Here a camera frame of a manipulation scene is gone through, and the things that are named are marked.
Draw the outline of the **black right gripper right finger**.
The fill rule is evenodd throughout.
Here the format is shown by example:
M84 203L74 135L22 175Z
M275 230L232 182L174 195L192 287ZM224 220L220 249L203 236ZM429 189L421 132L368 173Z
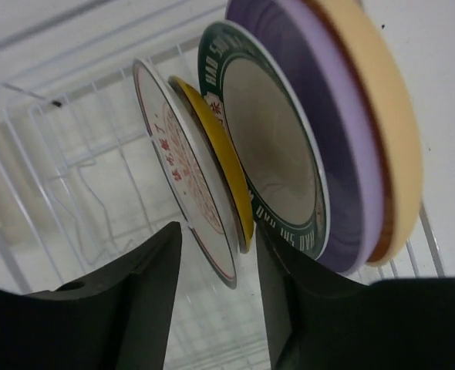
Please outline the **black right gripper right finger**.
M256 227L273 369L455 369L455 278L364 285Z

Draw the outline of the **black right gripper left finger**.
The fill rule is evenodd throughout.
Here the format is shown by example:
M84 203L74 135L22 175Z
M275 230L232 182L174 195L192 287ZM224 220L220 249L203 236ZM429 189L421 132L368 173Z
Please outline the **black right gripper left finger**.
M55 291L0 289L0 369L161 369L181 248L173 221Z

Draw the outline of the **white wire dish rack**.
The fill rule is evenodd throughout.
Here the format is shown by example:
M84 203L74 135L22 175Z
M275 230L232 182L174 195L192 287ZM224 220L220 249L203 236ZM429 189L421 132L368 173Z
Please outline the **white wire dish rack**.
M201 127L242 232L236 260L238 284L230 289L192 237L160 165L136 95L135 59L69 91L4 110L0 124L32 195L22 200L13 185L8 185L25 225L23 231L9 234L0 221L0 246L15 248L8 270L16 284L6 288L0 283L0 289L19 295L55 291L134 250L176 221L182 231L180 270L161 369L272 368L256 248L256 227L263 220L254 219L250 250L242 254L240 218ZM171 76L180 77L177 73L164 76L149 59L140 60L151 64L166 82ZM367 112L385 191L379 242L386 222L388 182L383 148ZM364 285L407 279L399 275L386 278L384 267L393 258L378 267L367 261L353 274L337 274ZM414 274L408 278L429 277Z

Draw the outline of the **dark green rimmed plate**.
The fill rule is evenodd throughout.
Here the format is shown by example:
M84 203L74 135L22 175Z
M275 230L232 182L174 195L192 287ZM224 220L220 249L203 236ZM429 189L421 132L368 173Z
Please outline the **dark green rimmed plate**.
M308 118L267 49L246 29L211 23L198 47L201 95L227 131L256 221L313 260L331 226L324 166Z

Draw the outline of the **white plate orange sunburst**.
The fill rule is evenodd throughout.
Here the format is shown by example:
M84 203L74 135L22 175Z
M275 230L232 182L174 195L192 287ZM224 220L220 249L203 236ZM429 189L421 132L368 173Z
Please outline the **white plate orange sunburst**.
M187 227L215 274L234 289L242 232L200 120L151 64L135 59L132 70L147 131Z

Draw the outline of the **beige plastic plate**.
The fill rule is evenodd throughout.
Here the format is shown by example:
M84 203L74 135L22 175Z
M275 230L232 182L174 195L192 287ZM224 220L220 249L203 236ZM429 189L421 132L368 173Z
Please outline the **beige plastic plate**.
M423 161L419 127L402 74L380 31L354 1L307 1L323 21L358 79L383 148L386 222L367 264L394 258L420 212Z

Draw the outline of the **yellow rimmed amber plate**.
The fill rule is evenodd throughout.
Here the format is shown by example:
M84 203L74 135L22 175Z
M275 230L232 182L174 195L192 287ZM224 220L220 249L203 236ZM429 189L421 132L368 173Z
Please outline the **yellow rimmed amber plate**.
M254 234L254 218L248 186L234 146L212 109L193 86L178 76L171 76L168 82L174 90L178 90L186 97L200 119L203 131L207 134L240 218L244 235L244 246L240 247L240 252L247 254Z

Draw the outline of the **purple plastic plate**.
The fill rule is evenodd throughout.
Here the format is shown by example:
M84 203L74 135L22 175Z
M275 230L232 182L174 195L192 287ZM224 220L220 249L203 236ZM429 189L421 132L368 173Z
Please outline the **purple plastic plate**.
M353 274L379 240L385 191L372 122L337 38L302 1L230 1L226 17L270 52L302 104L329 187L329 242L318 261Z

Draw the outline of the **white cutlery holder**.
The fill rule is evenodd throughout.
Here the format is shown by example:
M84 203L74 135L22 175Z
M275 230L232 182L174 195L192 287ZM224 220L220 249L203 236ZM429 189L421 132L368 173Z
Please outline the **white cutlery holder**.
M19 164L15 149L0 124L0 221L9 234L23 231L25 218L8 185L13 185L22 200L32 195Z

